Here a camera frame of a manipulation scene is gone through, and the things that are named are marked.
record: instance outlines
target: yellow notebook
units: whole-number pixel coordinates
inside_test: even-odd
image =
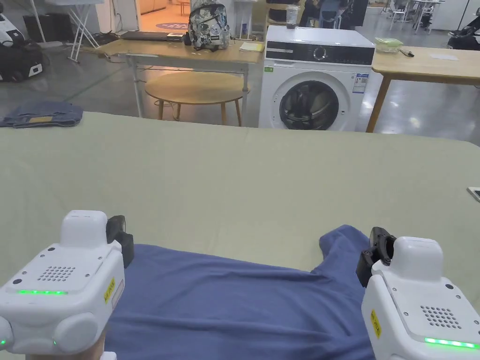
[[[262,51],[264,49],[263,44],[256,44],[256,43],[251,43],[248,41],[244,41],[242,46],[240,46],[240,50],[243,51]]]

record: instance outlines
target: blue cloth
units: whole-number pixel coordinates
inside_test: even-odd
[[[324,261],[308,273],[136,245],[105,349],[119,360],[374,360],[355,274],[367,247],[342,226],[320,238]]]
[[[26,101],[0,121],[0,127],[16,129],[43,126],[71,127],[83,116],[83,109],[64,101]]]

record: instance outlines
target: white robotic hand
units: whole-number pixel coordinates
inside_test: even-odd
[[[100,211],[71,211],[60,243],[0,288],[0,349],[76,354],[96,343],[125,286],[122,247],[107,244],[106,225]]]
[[[442,277],[439,244],[373,228],[371,245],[357,275],[366,286],[361,312],[376,360],[480,359],[480,316]]]

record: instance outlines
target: round wooden table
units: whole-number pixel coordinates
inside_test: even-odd
[[[158,118],[163,119],[163,105],[167,101],[177,104],[177,120],[180,107],[185,105],[220,104],[222,124],[227,124],[227,102],[235,101],[239,126],[241,114],[239,99],[242,98],[243,79],[218,72],[175,72],[159,76],[145,84],[145,91],[158,99]]]

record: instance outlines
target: backpack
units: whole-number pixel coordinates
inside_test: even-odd
[[[227,10],[217,0],[198,0],[188,20],[188,33],[195,50],[226,49],[230,42]]]

